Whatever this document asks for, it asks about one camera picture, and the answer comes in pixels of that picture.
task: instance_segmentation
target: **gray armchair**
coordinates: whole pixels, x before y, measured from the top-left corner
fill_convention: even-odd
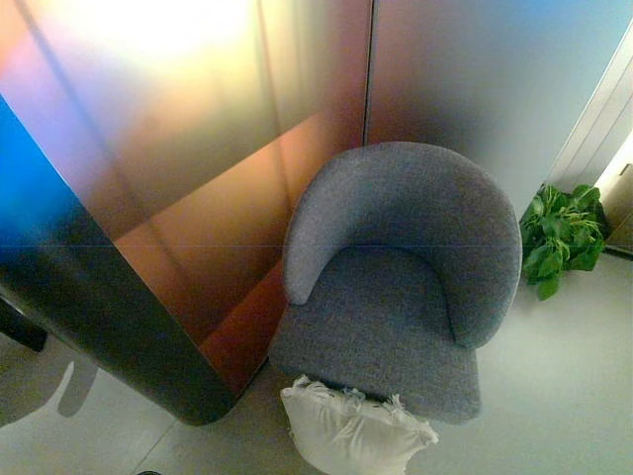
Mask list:
[[[410,142],[349,150],[290,224],[271,363],[463,423],[481,405],[475,349],[497,331],[520,266],[512,207],[471,161]]]

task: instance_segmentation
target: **fringed cushion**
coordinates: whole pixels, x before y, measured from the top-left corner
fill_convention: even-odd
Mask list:
[[[281,398],[297,450],[329,475],[401,475],[414,454],[438,440],[428,423],[405,411],[398,395],[381,404],[302,376]]]

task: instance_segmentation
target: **metallic wall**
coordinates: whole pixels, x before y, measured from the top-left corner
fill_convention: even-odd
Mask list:
[[[520,216],[631,19],[629,0],[383,0],[369,142],[453,148]]]
[[[235,393],[295,201],[361,142],[369,4],[0,2],[0,92]]]

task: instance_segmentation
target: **tiled floor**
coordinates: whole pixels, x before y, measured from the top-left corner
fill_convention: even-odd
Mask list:
[[[521,285],[479,352],[483,414],[433,424],[417,474],[624,475],[633,467],[633,265],[605,255],[536,300]],[[0,473],[317,474],[295,452],[265,367],[221,421],[187,427],[51,338],[0,336]]]

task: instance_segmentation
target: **potted plant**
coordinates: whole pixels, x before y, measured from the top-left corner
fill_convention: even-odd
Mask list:
[[[559,288],[564,270],[593,270],[604,249],[607,223],[600,191],[579,185],[572,193],[543,185],[520,221],[523,274],[538,285],[539,300]]]

